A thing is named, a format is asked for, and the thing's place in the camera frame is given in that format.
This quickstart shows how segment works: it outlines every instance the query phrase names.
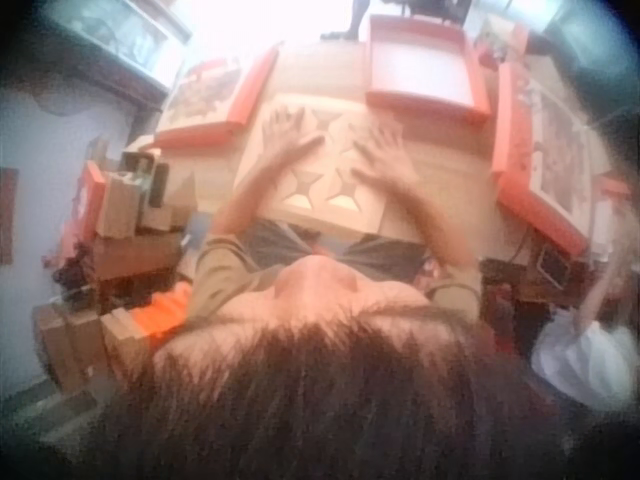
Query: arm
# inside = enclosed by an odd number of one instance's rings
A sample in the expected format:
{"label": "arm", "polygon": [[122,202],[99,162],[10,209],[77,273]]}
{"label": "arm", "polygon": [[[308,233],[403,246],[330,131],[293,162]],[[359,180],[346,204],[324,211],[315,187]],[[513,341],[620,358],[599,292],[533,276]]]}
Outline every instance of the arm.
{"label": "arm", "polygon": [[574,328],[578,334],[584,333],[592,322],[597,320],[602,304],[620,271],[619,255],[607,264],[604,274],[591,287],[574,317]]}
{"label": "arm", "polygon": [[622,231],[618,233],[611,259],[602,276],[587,293],[574,317],[574,328],[578,334],[585,332],[598,319],[602,304],[624,273],[625,268],[629,268],[628,264],[632,257],[634,245],[637,246],[637,233],[633,230],[635,219],[632,214],[622,212],[618,221],[621,223],[619,228]]}
{"label": "arm", "polygon": [[390,129],[373,129],[371,138],[356,142],[367,159],[353,175],[364,183],[395,197],[413,218],[426,246],[441,265],[477,269],[478,264],[463,233],[422,190],[413,163],[406,154],[402,137]]}
{"label": "arm", "polygon": [[262,127],[265,151],[257,166],[217,213],[211,233],[237,235],[244,232],[282,173],[324,141],[319,133],[302,136],[303,115],[304,110],[290,113],[281,107],[275,109],[265,121]]}

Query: table surface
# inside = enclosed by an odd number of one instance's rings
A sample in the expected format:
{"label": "table surface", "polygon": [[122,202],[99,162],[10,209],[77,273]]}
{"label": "table surface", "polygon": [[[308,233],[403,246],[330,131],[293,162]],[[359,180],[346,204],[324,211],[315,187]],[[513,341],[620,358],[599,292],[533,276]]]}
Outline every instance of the table surface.
{"label": "table surface", "polygon": [[[548,58],[531,59],[532,75],[556,96],[575,101]],[[479,258],[510,259],[526,232],[520,219],[496,202],[491,177],[495,137],[497,74],[485,70],[494,115],[484,125],[473,126],[445,117],[403,115],[395,112],[404,127],[405,144],[414,159],[424,188],[469,239]],[[296,93],[365,101],[365,44],[327,42],[281,49],[275,68],[262,93],[260,104],[277,94]],[[233,181],[252,125],[223,147],[201,150],[163,150],[171,165],[167,192],[194,175],[198,209],[215,212],[232,192]],[[394,201],[387,203],[379,234],[419,241],[412,222]],[[526,265],[528,242],[515,259]]]}

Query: cable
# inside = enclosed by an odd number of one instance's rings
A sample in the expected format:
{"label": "cable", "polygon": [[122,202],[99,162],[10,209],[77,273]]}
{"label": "cable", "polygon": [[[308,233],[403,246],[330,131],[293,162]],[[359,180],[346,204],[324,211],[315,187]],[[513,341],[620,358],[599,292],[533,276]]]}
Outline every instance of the cable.
{"label": "cable", "polygon": [[518,248],[516,248],[516,251],[511,256],[511,258],[507,260],[507,263],[509,264],[513,263],[513,261],[518,257],[518,255],[520,255],[520,252],[524,248],[524,244],[527,242],[527,238],[529,238],[530,233],[531,233],[531,225],[527,225],[527,228],[525,229],[524,234],[522,235],[522,240],[520,240],[520,244],[518,245]]}

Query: puzzle picture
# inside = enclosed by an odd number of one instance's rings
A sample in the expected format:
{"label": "puzzle picture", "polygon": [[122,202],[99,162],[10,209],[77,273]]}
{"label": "puzzle picture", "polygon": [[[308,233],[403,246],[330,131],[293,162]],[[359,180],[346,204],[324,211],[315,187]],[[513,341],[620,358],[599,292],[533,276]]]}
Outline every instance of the puzzle picture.
{"label": "puzzle picture", "polygon": [[393,122],[366,106],[342,100],[302,95],[280,95],[265,104],[258,114],[247,142],[234,183],[255,166],[264,149],[262,124],[280,105],[290,110],[304,109],[302,130],[321,132],[324,144],[286,171],[274,185],[265,215],[308,228],[330,228],[334,232],[376,233],[384,213],[386,198],[357,182],[351,168],[366,160],[354,147],[372,125]]}
{"label": "puzzle picture", "polygon": [[591,173],[583,125],[533,80],[529,98],[533,129],[529,188],[587,235]]}
{"label": "puzzle picture", "polygon": [[246,65],[239,58],[196,70],[180,83],[159,129],[224,121]]}

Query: white wall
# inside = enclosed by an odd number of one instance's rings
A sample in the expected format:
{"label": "white wall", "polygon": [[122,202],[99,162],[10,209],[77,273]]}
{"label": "white wall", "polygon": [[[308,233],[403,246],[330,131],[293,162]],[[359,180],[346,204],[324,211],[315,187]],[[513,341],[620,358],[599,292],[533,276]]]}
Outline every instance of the white wall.
{"label": "white wall", "polygon": [[2,398],[43,375],[31,309],[57,293],[41,257],[55,248],[69,216],[87,144],[104,135],[108,156],[118,158],[135,114],[133,106],[80,81],[32,77],[19,90],[0,89],[0,165],[19,170],[13,264],[0,266]]}

